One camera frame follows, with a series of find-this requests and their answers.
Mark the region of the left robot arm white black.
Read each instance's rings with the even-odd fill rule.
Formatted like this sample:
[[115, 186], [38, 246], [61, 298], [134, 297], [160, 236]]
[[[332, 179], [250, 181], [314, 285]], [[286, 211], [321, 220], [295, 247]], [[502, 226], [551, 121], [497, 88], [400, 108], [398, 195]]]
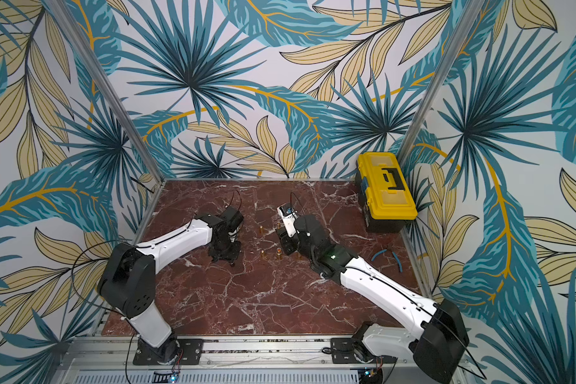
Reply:
[[99, 280], [100, 296], [123, 316], [140, 338], [139, 347], [161, 364], [179, 357], [173, 328], [155, 304], [156, 275], [181, 257], [208, 248], [213, 262], [234, 265], [241, 252], [237, 240], [242, 213], [228, 206], [221, 214], [199, 214], [187, 224], [150, 241], [113, 249]]

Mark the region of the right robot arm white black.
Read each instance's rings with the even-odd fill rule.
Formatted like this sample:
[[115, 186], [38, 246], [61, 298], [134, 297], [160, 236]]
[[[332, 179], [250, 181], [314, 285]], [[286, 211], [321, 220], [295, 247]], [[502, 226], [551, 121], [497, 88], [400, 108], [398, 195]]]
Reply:
[[384, 310], [404, 328], [396, 334], [377, 323], [364, 323], [352, 336], [355, 358], [411, 356], [416, 366], [438, 383], [448, 383], [470, 343], [458, 307], [416, 294], [388, 278], [351, 249], [334, 242], [312, 214], [280, 214], [276, 230], [283, 252], [299, 253], [325, 280], [356, 292]]

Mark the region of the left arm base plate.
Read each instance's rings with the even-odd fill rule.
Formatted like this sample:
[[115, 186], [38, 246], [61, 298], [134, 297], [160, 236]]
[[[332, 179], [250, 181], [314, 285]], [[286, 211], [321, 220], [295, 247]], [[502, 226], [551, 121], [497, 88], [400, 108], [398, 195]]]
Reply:
[[160, 347], [151, 347], [139, 340], [133, 358], [135, 366], [197, 366], [203, 352], [202, 339], [184, 339], [169, 337]]

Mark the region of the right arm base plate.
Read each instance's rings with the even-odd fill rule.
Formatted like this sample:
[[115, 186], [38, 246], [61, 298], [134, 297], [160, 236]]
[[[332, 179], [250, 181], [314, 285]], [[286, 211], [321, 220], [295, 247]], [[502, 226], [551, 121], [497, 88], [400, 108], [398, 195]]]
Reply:
[[352, 338], [332, 338], [329, 347], [323, 347], [322, 352], [330, 355], [334, 364], [374, 364], [397, 361], [396, 357], [390, 355], [373, 355], [362, 342]]

